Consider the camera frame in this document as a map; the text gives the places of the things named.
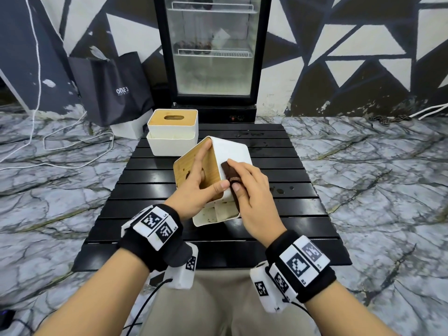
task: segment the mini fridge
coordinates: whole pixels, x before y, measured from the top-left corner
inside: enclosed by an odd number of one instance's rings
[[[253,122],[271,0],[154,0],[174,108]]]

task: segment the painted wall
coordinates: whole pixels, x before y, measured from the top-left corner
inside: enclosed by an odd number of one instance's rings
[[[166,81],[153,0],[42,0],[71,56],[138,51]],[[272,0],[259,115],[363,116],[448,101],[448,0]]]
[[[79,117],[83,107],[69,77],[71,71],[62,41],[40,0],[29,2],[41,62],[42,96],[38,117]],[[38,60],[25,0],[3,0],[0,7],[0,77],[27,111],[36,108]]]

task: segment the chain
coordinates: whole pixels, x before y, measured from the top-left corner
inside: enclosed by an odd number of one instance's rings
[[[379,121],[383,126],[390,126],[391,123],[399,123],[400,121],[411,121],[412,118],[408,115],[396,115],[396,116],[385,116],[385,115],[375,115],[369,117],[370,121]]]

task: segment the wrist tracker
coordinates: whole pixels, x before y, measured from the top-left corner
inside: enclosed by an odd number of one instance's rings
[[[166,270],[168,278],[173,278],[171,287],[188,289],[193,285],[198,248],[183,241],[182,230],[174,209],[165,204],[151,205],[121,227],[117,247],[139,257],[151,272],[150,278]]]
[[[288,230],[278,237],[266,249],[266,258],[266,262],[250,271],[266,312],[281,312],[285,308],[282,303],[294,299],[305,303],[336,280],[335,272],[328,266],[329,258],[306,236],[299,236],[295,231]],[[267,295],[260,291],[260,281]]]

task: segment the black shopping bag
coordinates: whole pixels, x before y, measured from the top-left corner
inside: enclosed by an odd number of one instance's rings
[[[137,119],[154,101],[137,52],[110,60],[69,58],[87,118],[105,127]]]

